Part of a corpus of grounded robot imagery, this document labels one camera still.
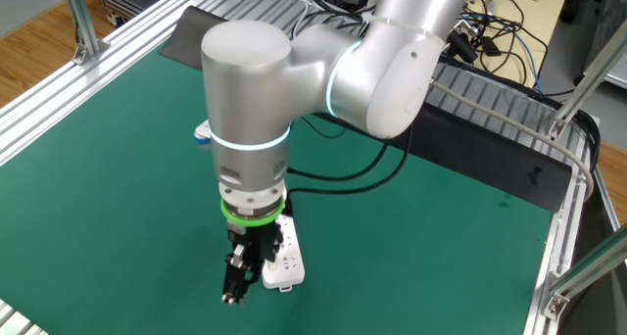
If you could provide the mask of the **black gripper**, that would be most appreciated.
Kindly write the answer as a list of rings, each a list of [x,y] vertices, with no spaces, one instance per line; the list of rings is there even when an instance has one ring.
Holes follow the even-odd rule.
[[[283,245],[283,233],[275,220],[260,226],[229,221],[227,236],[233,252],[225,258],[221,300],[228,305],[243,304],[250,286],[261,276],[264,261],[276,261]]]

